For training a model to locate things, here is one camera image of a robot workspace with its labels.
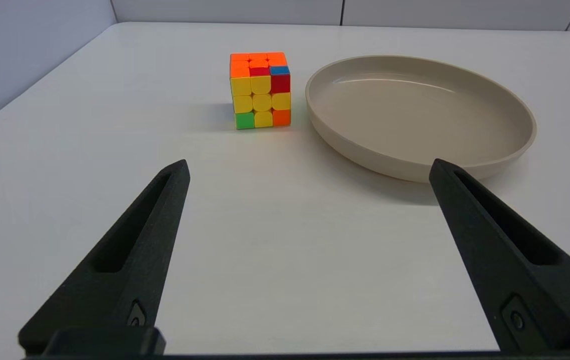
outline plate rim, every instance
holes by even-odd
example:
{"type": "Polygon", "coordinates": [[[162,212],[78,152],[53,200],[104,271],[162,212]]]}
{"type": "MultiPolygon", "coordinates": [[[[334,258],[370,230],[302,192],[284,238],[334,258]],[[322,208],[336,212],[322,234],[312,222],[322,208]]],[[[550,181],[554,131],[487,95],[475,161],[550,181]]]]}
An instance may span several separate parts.
{"type": "Polygon", "coordinates": [[[471,70],[468,70],[466,68],[456,66],[454,64],[450,64],[450,63],[440,61],[440,60],[428,59],[425,57],[406,56],[406,55],[389,55],[389,54],[378,54],[378,55],[376,55],[376,54],[374,54],[374,55],[359,55],[359,56],[346,57],[344,59],[340,59],[340,60],[334,61],[332,63],[326,64],[322,68],[315,71],[315,73],[309,78],[309,80],[307,81],[307,85],[305,86],[305,100],[307,101],[307,107],[308,107],[309,111],[311,112],[310,115],[313,116],[314,118],[316,118],[317,120],[321,121],[326,128],[331,130],[337,136],[339,136],[342,139],[344,139],[345,141],[353,144],[354,146],[361,148],[362,150],[369,151],[369,152],[375,153],[377,155],[380,155],[382,157],[387,157],[387,158],[390,158],[390,159],[393,159],[396,161],[405,162],[407,164],[415,164],[416,166],[431,166],[431,163],[417,162],[417,161],[402,159],[399,157],[394,157],[391,155],[387,155],[385,153],[381,153],[378,151],[371,150],[370,148],[366,148],[365,146],[362,146],[362,145],[360,145],[354,141],[351,141],[350,139],[347,139],[346,137],[342,136],[342,134],[336,132],[336,130],[334,130],[329,125],[327,125],[326,121],[323,121],[322,117],[318,115],[317,111],[315,111],[313,102],[310,99],[310,87],[311,87],[312,82],[315,80],[315,78],[320,73],[322,73],[325,69],[330,68],[332,66],[336,66],[337,64],[341,64],[344,62],[349,62],[349,61],[353,61],[353,60],[357,60],[357,59],[366,59],[366,58],[417,60],[417,61],[422,61],[422,62],[431,62],[434,64],[439,64],[441,66],[447,66],[450,68],[458,69],[460,71],[465,71],[466,73],[470,73],[471,75],[480,77],[482,80],[485,80],[486,82],[489,82],[489,83],[499,87],[502,91],[507,92],[507,94],[509,94],[512,98],[514,98],[514,100],[516,100],[518,102],[518,104],[521,105],[521,107],[523,107],[523,109],[525,109],[525,112],[527,112],[527,118],[529,119],[530,125],[532,127],[532,131],[531,131],[531,134],[529,135],[529,138],[527,139],[527,142],[525,142],[525,144],[523,144],[523,146],[521,146],[515,152],[512,152],[509,155],[501,157],[499,159],[495,159],[495,160],[491,160],[491,161],[484,161],[484,162],[474,162],[474,163],[470,163],[470,164],[457,164],[457,166],[460,166],[460,167],[464,168],[465,170],[473,169],[473,168],[477,168],[477,167],[493,166],[493,165],[497,165],[497,164],[502,164],[504,162],[509,162],[509,161],[523,155],[523,153],[525,153],[525,151],[527,151],[528,148],[530,148],[530,146],[532,146],[532,144],[534,143],[534,140],[536,139],[536,135],[538,133],[538,126],[536,125],[536,119],[534,118],[534,114],[531,112],[531,110],[529,109],[527,104],[525,104],[525,102],[523,102],[523,100],[521,100],[521,98],[519,98],[515,93],[513,93],[513,91],[506,88],[505,86],[502,86],[501,84],[499,84],[495,80],[492,80],[492,79],[490,79],[484,75],[481,75],[475,71],[471,71],[471,70]]]}

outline table surface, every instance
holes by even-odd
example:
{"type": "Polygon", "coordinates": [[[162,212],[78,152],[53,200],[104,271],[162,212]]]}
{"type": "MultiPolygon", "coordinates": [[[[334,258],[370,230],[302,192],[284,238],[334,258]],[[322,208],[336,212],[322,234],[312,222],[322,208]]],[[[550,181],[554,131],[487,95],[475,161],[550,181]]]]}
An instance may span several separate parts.
{"type": "Polygon", "coordinates": [[[497,349],[430,187],[353,164],[307,119],[313,72],[366,54],[515,92],[538,137],[484,184],[570,255],[570,32],[121,23],[0,111],[0,359],[22,356],[21,326],[180,159],[167,353],[497,349]],[[234,129],[228,56],[250,51],[287,53],[291,127],[234,129]]]}

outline green cube sticker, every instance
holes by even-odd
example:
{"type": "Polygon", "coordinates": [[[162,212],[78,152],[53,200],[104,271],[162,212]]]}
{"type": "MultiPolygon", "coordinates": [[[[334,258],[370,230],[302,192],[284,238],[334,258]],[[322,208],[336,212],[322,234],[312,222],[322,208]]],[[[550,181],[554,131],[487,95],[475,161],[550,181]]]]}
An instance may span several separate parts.
{"type": "Polygon", "coordinates": [[[236,129],[253,129],[253,112],[236,114],[236,129]]]}

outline rubik's cube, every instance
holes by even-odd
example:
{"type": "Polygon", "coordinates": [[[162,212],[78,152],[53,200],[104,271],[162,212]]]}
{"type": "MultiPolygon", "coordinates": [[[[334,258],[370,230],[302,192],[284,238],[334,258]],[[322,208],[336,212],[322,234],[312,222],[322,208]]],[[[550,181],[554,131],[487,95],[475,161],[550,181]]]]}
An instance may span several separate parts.
{"type": "Polygon", "coordinates": [[[291,124],[291,75],[284,53],[232,54],[229,69],[237,129],[291,124]]]}

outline beige plate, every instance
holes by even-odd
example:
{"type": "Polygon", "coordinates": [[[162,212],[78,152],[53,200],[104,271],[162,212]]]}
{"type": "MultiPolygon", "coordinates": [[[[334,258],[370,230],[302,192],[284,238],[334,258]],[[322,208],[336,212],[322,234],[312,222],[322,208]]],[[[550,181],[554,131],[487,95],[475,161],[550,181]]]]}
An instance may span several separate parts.
{"type": "Polygon", "coordinates": [[[504,169],[534,141],[536,123],[508,89],[477,73],[403,56],[352,57],[307,83],[317,132],[368,169],[428,181],[435,158],[476,178],[504,169]]]}

